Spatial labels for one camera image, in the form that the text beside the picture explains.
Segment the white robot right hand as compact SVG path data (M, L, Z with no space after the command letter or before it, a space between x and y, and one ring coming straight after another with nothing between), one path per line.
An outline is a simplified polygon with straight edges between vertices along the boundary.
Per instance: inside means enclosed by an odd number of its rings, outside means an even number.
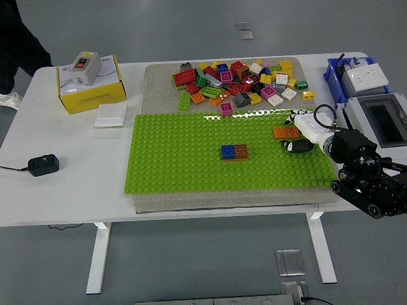
M283 140L283 146L291 153L304 153L318 144L322 152L329 156L334 136L330 130L333 120L324 112L315 113L308 109L294 109L291 112L284 124L293 122L305 139L292 142Z

